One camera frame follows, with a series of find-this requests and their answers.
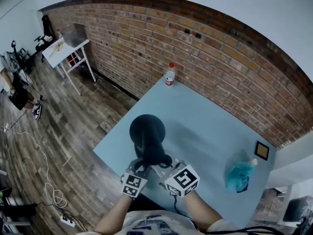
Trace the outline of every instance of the person's right arm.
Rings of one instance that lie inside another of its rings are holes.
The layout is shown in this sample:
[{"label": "person's right arm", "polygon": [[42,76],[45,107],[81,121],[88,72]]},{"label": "person's right arm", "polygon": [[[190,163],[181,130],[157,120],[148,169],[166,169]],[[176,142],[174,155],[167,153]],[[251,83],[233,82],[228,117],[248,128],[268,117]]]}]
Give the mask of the person's right arm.
[{"label": "person's right arm", "polygon": [[184,197],[186,207],[200,232],[206,230],[222,217],[211,208],[194,190]]},{"label": "person's right arm", "polygon": [[0,75],[4,78],[4,80],[6,81],[8,86],[10,87],[10,89],[14,89],[12,82],[11,82],[11,79],[10,79],[8,73],[6,73],[6,71],[4,69],[0,71]]}]

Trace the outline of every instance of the sneaker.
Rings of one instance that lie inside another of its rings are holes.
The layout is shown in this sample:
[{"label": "sneaker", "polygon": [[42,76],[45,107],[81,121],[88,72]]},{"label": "sneaker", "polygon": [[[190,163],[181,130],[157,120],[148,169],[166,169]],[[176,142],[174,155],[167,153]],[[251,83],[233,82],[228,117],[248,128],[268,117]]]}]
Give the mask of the sneaker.
[{"label": "sneaker", "polygon": [[41,114],[41,105],[39,105],[35,110],[33,110],[32,113],[35,116],[35,120],[38,121],[38,119],[40,118],[40,114]]}]

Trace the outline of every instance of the bottle on white table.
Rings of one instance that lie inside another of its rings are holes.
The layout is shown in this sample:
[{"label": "bottle on white table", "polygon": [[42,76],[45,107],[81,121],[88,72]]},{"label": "bottle on white table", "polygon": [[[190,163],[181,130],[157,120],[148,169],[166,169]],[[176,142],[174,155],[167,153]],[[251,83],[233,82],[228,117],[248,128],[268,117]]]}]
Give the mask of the bottle on white table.
[{"label": "bottle on white table", "polygon": [[170,63],[165,74],[165,84],[171,87],[174,85],[174,80],[175,80],[175,65],[174,63]]}]

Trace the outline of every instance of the person's right hand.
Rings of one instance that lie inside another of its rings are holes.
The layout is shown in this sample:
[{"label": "person's right hand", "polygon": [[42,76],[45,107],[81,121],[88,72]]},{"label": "person's right hand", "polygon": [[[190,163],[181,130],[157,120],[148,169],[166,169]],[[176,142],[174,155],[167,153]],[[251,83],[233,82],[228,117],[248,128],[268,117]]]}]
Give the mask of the person's right hand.
[{"label": "person's right hand", "polygon": [[11,88],[11,89],[7,92],[9,98],[13,98],[14,95],[15,95],[15,93],[16,93],[16,89],[14,89],[14,87]]}]

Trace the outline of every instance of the white cable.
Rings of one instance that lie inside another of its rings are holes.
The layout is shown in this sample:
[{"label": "white cable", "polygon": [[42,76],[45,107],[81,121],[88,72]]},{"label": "white cable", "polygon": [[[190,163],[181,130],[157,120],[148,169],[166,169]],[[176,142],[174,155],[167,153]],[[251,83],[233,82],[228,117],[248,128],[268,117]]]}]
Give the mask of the white cable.
[{"label": "white cable", "polygon": [[[46,177],[47,177],[48,182],[45,183],[45,194],[46,194],[47,199],[49,200],[49,202],[50,202],[51,204],[53,204],[52,201],[50,200],[49,196],[48,196],[48,192],[47,192],[47,189],[46,189],[47,186],[50,186],[50,187],[52,188],[52,199],[53,199],[54,204],[55,204],[57,207],[59,207],[59,208],[64,208],[64,207],[67,205],[67,201],[63,198],[64,194],[63,194],[63,192],[62,192],[61,190],[58,190],[58,189],[56,190],[56,189],[53,187],[52,183],[50,182],[49,176],[48,176],[48,174],[49,174],[49,163],[48,163],[48,157],[47,157],[47,155],[43,152],[43,150],[41,149],[40,145],[38,145],[38,144],[36,143],[35,139],[34,139],[28,132],[24,131],[24,132],[22,132],[22,133],[19,133],[18,131],[16,131],[16,133],[19,134],[19,135],[22,135],[22,134],[24,134],[24,133],[25,133],[25,134],[28,134],[28,135],[32,138],[32,140],[34,141],[34,143],[40,148],[40,151],[41,151],[41,152],[43,153],[43,155],[45,156],[45,161],[46,161],[46,163],[47,163],[47,174],[46,174]],[[57,193],[57,192],[59,192],[59,193],[61,194],[61,197],[56,196],[56,193]]]}]

